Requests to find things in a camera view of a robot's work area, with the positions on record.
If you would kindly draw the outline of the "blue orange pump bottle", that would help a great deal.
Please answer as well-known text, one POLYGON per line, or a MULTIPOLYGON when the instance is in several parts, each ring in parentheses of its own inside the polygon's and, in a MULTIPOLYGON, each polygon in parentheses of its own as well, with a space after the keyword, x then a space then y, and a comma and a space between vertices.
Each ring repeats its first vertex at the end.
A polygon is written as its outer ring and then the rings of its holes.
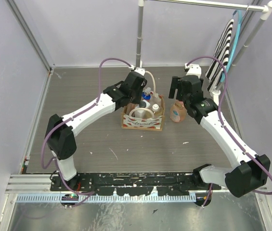
POLYGON ((147 87, 146 89, 143 90, 142 98, 147 101, 149 101, 151 99, 151 88, 150 87, 147 87))

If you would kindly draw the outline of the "white bottle dark cap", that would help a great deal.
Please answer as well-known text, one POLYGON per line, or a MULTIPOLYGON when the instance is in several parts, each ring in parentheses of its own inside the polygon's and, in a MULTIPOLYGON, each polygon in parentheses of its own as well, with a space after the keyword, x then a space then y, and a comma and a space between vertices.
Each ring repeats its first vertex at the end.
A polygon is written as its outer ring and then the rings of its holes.
POLYGON ((146 100, 142 100, 140 103, 139 103, 139 108, 147 108, 149 109, 151 106, 151 104, 146 101, 146 100))

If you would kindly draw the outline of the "pink pump soap bottle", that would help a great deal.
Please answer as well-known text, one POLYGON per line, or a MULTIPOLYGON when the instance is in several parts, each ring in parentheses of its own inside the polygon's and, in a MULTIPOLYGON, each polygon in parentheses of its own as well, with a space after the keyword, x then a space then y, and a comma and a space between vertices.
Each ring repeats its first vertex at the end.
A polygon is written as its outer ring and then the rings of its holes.
POLYGON ((176 100, 175 103, 170 108, 170 119, 173 122, 182 122, 187 115, 187 111, 184 107, 183 102, 176 100))

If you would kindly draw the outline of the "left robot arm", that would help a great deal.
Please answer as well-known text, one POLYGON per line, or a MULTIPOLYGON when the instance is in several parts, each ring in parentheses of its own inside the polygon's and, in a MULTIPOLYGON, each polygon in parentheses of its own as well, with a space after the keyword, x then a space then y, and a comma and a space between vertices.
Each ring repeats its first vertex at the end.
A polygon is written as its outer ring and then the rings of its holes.
POLYGON ((68 191, 78 186, 77 170, 73 154, 76 152, 76 136, 88 125, 129 103, 139 103, 147 84, 145 70, 136 68, 124 81, 107 87, 98 97, 78 110, 59 117, 51 116, 46 130, 46 145, 57 159, 61 172, 61 185, 68 191))

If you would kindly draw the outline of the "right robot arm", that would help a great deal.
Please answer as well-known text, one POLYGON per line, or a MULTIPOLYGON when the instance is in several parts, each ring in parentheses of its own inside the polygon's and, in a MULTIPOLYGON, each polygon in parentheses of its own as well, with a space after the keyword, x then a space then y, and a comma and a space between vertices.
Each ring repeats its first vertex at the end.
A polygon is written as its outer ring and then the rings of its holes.
POLYGON ((193 184, 205 189, 210 183, 226 187, 235 197, 255 191, 267 183, 270 159, 258 155, 234 132, 216 103, 204 97, 203 79, 195 75, 172 77, 169 98, 183 102, 190 117, 201 125, 225 153, 230 168, 205 164, 193 170, 193 184))

